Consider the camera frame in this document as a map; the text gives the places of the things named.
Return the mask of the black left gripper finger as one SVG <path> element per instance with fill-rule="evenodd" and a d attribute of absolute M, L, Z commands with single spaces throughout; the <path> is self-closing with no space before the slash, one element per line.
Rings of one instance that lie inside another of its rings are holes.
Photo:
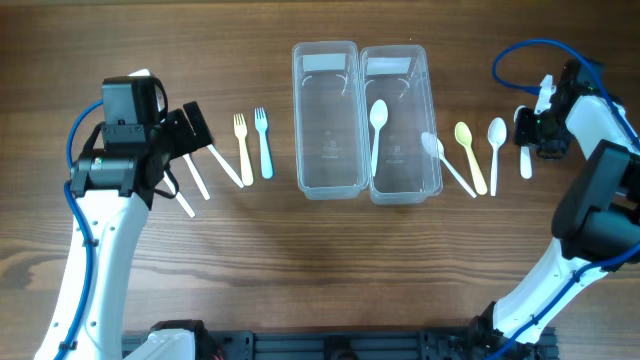
<path fill-rule="evenodd" d="M 182 109 L 167 114 L 165 125 L 173 146 L 171 159 L 182 157 L 196 150 L 196 136 Z"/>
<path fill-rule="evenodd" d="M 183 105 L 186 116 L 193 130 L 192 150 L 198 150 L 213 144 L 213 137 L 197 102 Z"/>

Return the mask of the clear white plastic fork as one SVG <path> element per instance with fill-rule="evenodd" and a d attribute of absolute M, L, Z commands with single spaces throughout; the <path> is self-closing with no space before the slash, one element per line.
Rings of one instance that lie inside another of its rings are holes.
<path fill-rule="evenodd" d="M 220 155 L 220 153 L 216 150 L 213 144 L 209 144 L 207 149 L 211 152 L 214 158 L 218 161 L 222 169 L 226 172 L 226 174 L 230 177 L 230 179 L 239 187 L 243 188 L 244 183 L 242 182 L 239 175 L 236 171 L 231 167 L 231 165 Z"/>

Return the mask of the yellow plastic fork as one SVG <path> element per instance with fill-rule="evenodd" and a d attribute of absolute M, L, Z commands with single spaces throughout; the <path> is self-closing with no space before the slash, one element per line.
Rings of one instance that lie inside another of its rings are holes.
<path fill-rule="evenodd" d="M 246 136 L 248 134 L 244 115 L 237 113 L 233 116 L 234 134 L 238 139 L 240 151 L 241 179 L 245 186 L 251 186 L 254 182 L 251 161 L 247 148 Z"/>

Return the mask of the blue plastic fork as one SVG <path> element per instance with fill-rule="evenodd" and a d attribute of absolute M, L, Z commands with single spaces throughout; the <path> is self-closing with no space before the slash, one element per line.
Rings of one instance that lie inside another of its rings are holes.
<path fill-rule="evenodd" d="M 268 119 L 263 107 L 254 110 L 254 122 L 259 134 L 261 174 L 264 179 L 271 179 L 274 170 L 267 139 Z"/>

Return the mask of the yellow plastic spoon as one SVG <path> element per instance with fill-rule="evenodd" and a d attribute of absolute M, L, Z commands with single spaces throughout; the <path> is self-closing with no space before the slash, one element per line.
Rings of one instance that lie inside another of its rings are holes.
<path fill-rule="evenodd" d="M 473 137 L 468 125 L 465 122 L 458 122 L 454 128 L 454 136 L 466 152 L 475 191 L 479 195 L 486 195 L 488 187 L 472 148 Z"/>

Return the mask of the clear white plastic spoon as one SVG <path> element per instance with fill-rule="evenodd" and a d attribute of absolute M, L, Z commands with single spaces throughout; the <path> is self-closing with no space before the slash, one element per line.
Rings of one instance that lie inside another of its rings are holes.
<path fill-rule="evenodd" d="M 446 166 L 446 168 L 449 170 L 449 172 L 452 174 L 455 180 L 472 198 L 477 197 L 476 192 L 466 182 L 466 180 L 462 177 L 462 175 L 446 159 L 444 146 L 440 141 L 440 139 L 435 134 L 430 132 L 422 132 L 421 143 L 423 145 L 423 148 L 429 155 L 433 157 L 437 157 Z"/>

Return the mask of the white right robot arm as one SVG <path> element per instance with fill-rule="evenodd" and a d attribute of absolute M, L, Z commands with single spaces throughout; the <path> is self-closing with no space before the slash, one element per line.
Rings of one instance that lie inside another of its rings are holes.
<path fill-rule="evenodd" d="M 569 60 L 560 79 L 546 76 L 535 108 L 515 114 L 514 142 L 543 159 L 563 158 L 578 143 L 586 163 L 555 210 L 553 238 L 508 295 L 473 319 L 472 359 L 545 359 L 547 325 L 592 283 L 639 261 L 639 150 L 602 67 Z"/>

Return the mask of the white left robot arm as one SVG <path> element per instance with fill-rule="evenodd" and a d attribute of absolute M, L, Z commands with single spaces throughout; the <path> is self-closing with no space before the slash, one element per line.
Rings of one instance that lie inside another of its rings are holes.
<path fill-rule="evenodd" d="M 78 156 L 66 145 L 63 185 L 73 231 L 52 320 L 38 359 L 122 359 L 133 255 L 160 196 L 180 187 L 171 161 L 211 144 L 197 103 L 169 110 L 162 82 L 143 69 L 107 78 L 89 108 L 104 119 Z"/>

